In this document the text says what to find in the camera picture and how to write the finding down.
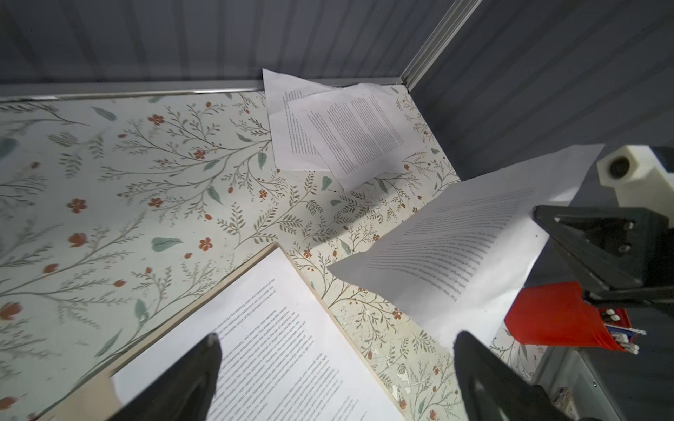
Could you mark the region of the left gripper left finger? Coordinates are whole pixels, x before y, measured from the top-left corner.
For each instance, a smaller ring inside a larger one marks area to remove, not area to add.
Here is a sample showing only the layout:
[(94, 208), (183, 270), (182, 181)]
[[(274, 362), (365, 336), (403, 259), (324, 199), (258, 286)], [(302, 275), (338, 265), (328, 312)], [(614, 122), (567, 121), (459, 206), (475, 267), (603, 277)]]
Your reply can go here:
[(221, 360), (219, 338), (210, 333), (111, 420), (205, 420)]

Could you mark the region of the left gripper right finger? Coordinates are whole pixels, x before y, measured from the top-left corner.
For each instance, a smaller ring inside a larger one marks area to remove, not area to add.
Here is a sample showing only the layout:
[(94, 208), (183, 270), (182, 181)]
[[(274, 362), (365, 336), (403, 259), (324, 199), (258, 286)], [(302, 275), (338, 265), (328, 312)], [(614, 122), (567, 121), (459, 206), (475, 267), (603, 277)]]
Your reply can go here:
[(529, 385), (469, 332), (454, 345), (456, 378), (470, 420), (566, 420), (547, 395)]

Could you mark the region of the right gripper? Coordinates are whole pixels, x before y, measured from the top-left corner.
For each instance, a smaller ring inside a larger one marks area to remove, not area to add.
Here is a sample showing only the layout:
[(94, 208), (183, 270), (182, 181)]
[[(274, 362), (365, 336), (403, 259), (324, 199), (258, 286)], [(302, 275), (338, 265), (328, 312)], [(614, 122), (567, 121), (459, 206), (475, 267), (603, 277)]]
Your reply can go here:
[(533, 220), (571, 267), (586, 303), (673, 315), (673, 149), (624, 146), (597, 163), (604, 207), (538, 205)]

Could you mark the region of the beige paper folder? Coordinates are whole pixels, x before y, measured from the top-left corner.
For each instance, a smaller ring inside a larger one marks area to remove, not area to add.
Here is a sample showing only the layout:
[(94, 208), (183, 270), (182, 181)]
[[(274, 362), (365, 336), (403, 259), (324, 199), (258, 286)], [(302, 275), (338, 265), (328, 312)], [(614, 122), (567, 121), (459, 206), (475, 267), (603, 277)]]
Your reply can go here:
[[(184, 319), (189, 317), (189, 315), (193, 314), (193, 312), (195, 312), (200, 307), (205, 305), (215, 295), (223, 291), (223, 289), (226, 286), (239, 279), (243, 274), (245, 274), (249, 269), (251, 269), (252, 266), (254, 266), (258, 261), (263, 259), (265, 256), (267, 256), (276, 248), (282, 249), (277, 245), (272, 245), (263, 249), (263, 251), (259, 252), (259, 254), (256, 254), (250, 261), (242, 265), (240, 268), (235, 270), (235, 272), (233, 272), (231, 275), (227, 276), (220, 283), (218, 283), (212, 291), (207, 293), (202, 298), (198, 299), (192, 305), (189, 305), (187, 308), (181, 310), (179, 314), (175, 315), (173, 318), (167, 320), (163, 325), (161, 325), (159, 328), (155, 329), (152, 333), (150, 333), (149, 336), (147, 336), (147, 338), (140, 341), (137, 345), (132, 347), (129, 351), (124, 353), (109, 366), (102, 369), (98, 374), (94, 375), (93, 377), (91, 377), (91, 379), (84, 382), (74, 392), (72, 392), (63, 401), (61, 401), (61, 403), (58, 403), (52, 409), (48, 410), (45, 413), (45, 419), (111, 420), (111, 417), (116, 412), (118, 412), (125, 405), (127, 405), (127, 403), (122, 403), (119, 400), (115, 392), (114, 386), (112, 384), (112, 377), (119, 370), (121, 370), (121, 368), (124, 368), (124, 366), (126, 366), (135, 357), (137, 357), (143, 351), (147, 350), (150, 346), (156, 343), (156, 341), (159, 340), (163, 335), (165, 335), (165, 333), (170, 331), (179, 322), (183, 321)], [(353, 347), (356, 349), (356, 346), (353, 343), (353, 341), (348, 337), (346, 333), (345, 335), (347, 339), (351, 342)]]

